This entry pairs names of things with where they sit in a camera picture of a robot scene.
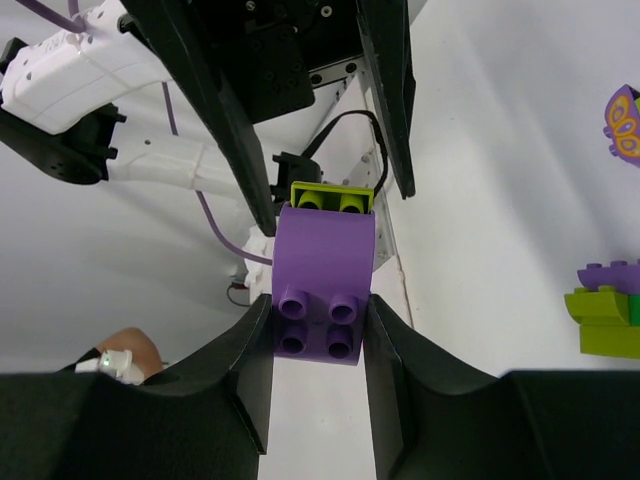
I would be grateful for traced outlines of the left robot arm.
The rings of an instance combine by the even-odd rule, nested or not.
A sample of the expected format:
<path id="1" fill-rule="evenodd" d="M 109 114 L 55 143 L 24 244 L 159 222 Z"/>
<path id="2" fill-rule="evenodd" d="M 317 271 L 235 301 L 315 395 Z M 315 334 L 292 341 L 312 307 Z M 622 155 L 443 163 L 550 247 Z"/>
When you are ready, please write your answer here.
<path id="1" fill-rule="evenodd" d="M 240 193 L 266 235 L 299 176 L 268 179 L 258 123 L 310 107 L 316 89 L 370 76 L 371 115 L 403 198 L 416 192 L 409 138 L 415 98 L 404 1 L 106 1 L 1 55 L 2 142 L 63 182 L 150 181 Z M 153 139 L 117 101 L 174 82 L 212 136 Z"/>

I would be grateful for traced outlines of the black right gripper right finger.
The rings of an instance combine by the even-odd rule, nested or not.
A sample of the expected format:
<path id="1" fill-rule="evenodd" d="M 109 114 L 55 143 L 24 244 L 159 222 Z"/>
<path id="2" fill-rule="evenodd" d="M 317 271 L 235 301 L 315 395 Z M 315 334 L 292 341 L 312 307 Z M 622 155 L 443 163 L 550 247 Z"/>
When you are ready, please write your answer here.
<path id="1" fill-rule="evenodd" d="M 368 302 L 364 363 L 381 479 L 635 479 L 639 375 L 489 375 Z"/>

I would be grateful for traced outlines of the lime curved lego brick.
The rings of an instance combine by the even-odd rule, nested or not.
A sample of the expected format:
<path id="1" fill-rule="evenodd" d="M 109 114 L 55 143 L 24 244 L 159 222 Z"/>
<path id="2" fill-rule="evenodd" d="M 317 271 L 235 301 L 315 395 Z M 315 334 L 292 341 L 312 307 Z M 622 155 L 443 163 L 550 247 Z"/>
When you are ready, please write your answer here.
<path id="1" fill-rule="evenodd" d="M 296 181 L 291 185 L 290 203 L 294 208 L 367 215 L 374 198 L 375 191 L 368 187 Z"/>

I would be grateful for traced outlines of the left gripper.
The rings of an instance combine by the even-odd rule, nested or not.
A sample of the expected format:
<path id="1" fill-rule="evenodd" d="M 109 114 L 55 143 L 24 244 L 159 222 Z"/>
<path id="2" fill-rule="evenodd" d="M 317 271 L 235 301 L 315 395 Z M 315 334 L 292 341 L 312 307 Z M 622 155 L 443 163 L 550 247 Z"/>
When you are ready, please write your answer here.
<path id="1" fill-rule="evenodd" d="M 311 106 L 316 89 L 364 68 L 363 53 L 400 195 L 416 194 L 406 1 L 201 1 L 199 18 L 191 1 L 123 5 L 213 136 L 265 235 L 275 234 L 276 216 L 252 123 Z"/>

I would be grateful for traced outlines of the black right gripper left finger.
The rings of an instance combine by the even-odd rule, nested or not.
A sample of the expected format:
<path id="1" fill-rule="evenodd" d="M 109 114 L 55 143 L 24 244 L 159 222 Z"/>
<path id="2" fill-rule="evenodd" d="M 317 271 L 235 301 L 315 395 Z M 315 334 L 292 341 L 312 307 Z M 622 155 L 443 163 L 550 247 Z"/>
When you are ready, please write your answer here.
<path id="1" fill-rule="evenodd" d="M 102 373 L 1 378 L 5 479 L 254 479 L 268 444 L 271 299 L 141 386 Z"/>

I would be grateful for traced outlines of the purple flower lego piece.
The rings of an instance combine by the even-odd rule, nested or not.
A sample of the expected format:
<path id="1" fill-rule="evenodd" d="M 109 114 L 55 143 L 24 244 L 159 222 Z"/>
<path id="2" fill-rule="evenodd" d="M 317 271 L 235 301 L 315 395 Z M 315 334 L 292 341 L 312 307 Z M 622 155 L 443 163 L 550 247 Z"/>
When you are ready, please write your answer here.
<path id="1" fill-rule="evenodd" d="M 373 213 L 282 208 L 272 265 L 277 356 L 359 362 L 375 247 Z"/>

